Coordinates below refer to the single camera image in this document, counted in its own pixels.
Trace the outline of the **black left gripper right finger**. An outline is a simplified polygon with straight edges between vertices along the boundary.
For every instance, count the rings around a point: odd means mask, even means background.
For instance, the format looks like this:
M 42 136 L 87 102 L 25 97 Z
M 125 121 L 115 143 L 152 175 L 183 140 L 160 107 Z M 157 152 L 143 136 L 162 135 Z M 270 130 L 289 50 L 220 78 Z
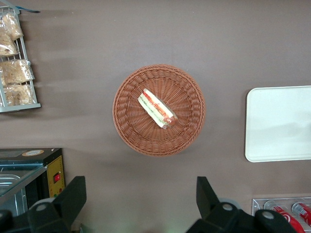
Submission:
M 230 202 L 219 201 L 206 177 L 197 177 L 196 203 L 201 218 L 188 233 L 236 233 L 238 232 L 238 208 Z

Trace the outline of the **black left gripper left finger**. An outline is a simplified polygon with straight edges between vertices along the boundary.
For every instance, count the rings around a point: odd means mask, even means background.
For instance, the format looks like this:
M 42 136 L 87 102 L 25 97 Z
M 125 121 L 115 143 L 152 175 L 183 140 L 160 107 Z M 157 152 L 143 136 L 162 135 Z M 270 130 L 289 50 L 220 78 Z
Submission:
M 38 201 L 28 211 L 32 233 L 70 233 L 86 203 L 86 179 L 76 176 L 54 199 Z

